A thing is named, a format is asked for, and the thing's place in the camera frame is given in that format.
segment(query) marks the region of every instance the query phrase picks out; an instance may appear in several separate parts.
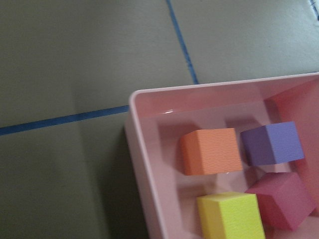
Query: red foam block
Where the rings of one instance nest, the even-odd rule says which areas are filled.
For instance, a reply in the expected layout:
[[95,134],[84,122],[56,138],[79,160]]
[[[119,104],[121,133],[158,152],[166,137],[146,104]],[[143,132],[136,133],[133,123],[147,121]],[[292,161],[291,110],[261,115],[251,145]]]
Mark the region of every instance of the red foam block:
[[257,195],[263,223],[294,231],[316,208],[297,173],[266,173],[246,193]]

